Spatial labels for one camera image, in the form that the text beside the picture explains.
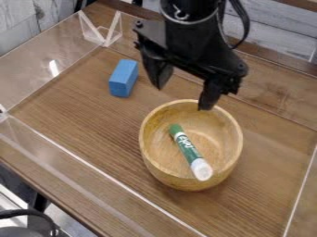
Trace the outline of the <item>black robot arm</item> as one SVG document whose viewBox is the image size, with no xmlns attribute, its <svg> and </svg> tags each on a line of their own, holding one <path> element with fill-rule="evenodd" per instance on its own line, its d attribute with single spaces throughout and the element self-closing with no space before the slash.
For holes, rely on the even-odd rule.
<svg viewBox="0 0 317 237">
<path fill-rule="evenodd" d="M 160 20 L 139 20 L 134 32 L 135 47 L 148 79 L 156 88 L 182 69 L 203 81 L 198 108 L 210 110 L 225 94 L 239 91 L 247 65 L 235 54 L 223 33 L 225 6 L 231 5 L 242 26 L 250 30 L 250 18 L 241 0 L 159 0 Z"/>
</svg>

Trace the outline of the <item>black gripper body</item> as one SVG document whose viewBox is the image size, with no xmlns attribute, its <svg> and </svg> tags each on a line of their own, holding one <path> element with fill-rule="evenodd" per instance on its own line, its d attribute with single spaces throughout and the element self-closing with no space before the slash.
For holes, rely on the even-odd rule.
<svg viewBox="0 0 317 237">
<path fill-rule="evenodd" d="M 223 78 L 223 94 L 237 94 L 249 67 L 225 43 L 218 24 L 184 25 L 168 20 L 140 19 L 132 31 L 138 35 L 135 47 L 163 51 L 174 68 L 207 80 Z"/>
</svg>

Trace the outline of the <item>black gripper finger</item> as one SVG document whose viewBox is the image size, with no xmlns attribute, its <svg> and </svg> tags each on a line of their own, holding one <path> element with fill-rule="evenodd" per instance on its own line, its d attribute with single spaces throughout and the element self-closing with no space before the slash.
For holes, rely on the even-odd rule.
<svg viewBox="0 0 317 237">
<path fill-rule="evenodd" d="M 174 66 L 163 51 L 142 49 L 142 63 L 152 85 L 160 90 L 174 73 Z"/>
<path fill-rule="evenodd" d="M 211 110 L 223 93 L 223 78 L 221 76 L 213 76 L 204 80 L 203 90 L 199 95 L 198 109 Z"/>
</svg>

